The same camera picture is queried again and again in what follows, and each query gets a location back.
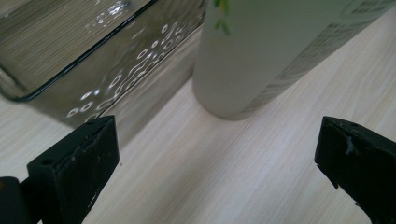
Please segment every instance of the white cylindrical container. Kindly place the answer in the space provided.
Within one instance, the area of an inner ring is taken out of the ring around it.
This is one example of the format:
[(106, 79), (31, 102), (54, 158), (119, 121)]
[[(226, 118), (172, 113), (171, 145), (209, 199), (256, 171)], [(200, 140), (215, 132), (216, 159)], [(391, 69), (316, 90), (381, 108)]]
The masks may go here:
[(193, 89), (244, 119), (396, 4), (396, 0), (210, 0)]

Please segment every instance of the embossed glass pattern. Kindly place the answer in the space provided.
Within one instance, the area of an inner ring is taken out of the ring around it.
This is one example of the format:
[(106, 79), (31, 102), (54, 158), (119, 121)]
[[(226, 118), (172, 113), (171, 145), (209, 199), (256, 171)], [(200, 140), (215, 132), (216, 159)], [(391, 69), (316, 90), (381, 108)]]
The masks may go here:
[[(32, 85), (22, 91), (7, 91), (3, 87), (2, 91), (9, 93), (8, 96), (15, 92), (30, 91), (30, 94), (21, 98), (16, 94), (12, 96), (14, 100), (27, 101), (38, 110), (72, 125), (96, 118), (127, 90), (138, 86), (139, 80), (149, 76), (149, 71), (202, 23), (205, 4), (205, 0), (149, 1), (88, 50), (84, 49), (79, 56), (76, 54), (74, 61), (56, 76), (48, 77), (48, 73), (39, 73), (46, 76), (41, 78), (21, 71), (21, 74), (29, 76), (27, 79), (41, 79), (37, 82), (26, 80)], [(104, 23), (111, 24), (118, 19), (112, 16), (124, 18), (123, 15), (129, 10), (133, 11), (135, 5), (134, 1), (116, 1), (115, 4), (106, 5), (108, 10), (105, 10), (105, 15), (102, 14), (103, 10), (98, 10), (103, 18), (90, 18), (83, 22), (85, 32), (95, 33), (94, 29), (98, 26), (102, 30)], [(79, 45), (74, 45), (71, 51), (78, 51), (75, 46)]]
[(1, 89), (12, 99), (31, 94), (147, 2), (1, 1)]

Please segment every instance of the wood grain surface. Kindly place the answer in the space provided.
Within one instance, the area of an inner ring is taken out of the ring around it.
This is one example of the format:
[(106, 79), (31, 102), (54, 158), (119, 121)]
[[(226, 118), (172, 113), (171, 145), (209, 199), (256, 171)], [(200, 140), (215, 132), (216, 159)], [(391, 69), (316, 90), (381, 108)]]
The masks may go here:
[(7, 16), (9, 13), (23, 6), (29, 1), (31, 0), (0, 0), (0, 17)]
[[(370, 223), (314, 163), (323, 116), (396, 140), (396, 8), (253, 117), (218, 119), (191, 82), (127, 147), (84, 223)], [(71, 130), (0, 103), (0, 175)]]
[(31, 1), (0, 18), (2, 65), (30, 93), (148, 1)]

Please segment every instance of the printed label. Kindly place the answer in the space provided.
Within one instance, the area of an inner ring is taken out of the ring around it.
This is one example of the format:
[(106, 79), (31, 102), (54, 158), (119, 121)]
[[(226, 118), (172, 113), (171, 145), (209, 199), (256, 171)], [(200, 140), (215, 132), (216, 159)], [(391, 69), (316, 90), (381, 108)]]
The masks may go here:
[(345, 18), (379, 17), (394, 4), (396, 0), (355, 0), (344, 9), (342, 15)]
[(370, 17), (370, 19), (329, 24), (303, 52), (283, 69), (274, 79), (274, 83), (267, 85), (242, 112), (253, 112), (269, 103), (395, 4), (396, 0), (353, 1), (343, 11), (343, 16), (364, 16), (364, 18)]

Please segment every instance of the light wood tabletop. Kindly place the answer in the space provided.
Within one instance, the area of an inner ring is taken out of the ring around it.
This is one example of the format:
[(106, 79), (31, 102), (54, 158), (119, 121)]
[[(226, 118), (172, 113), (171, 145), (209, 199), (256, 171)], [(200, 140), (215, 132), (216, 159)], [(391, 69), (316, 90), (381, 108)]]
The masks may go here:
[[(0, 102), (0, 176), (71, 132)], [(188, 81), (126, 147), (84, 223), (370, 223), (314, 163), (323, 116), (396, 141), (396, 8), (249, 119), (206, 112)]]

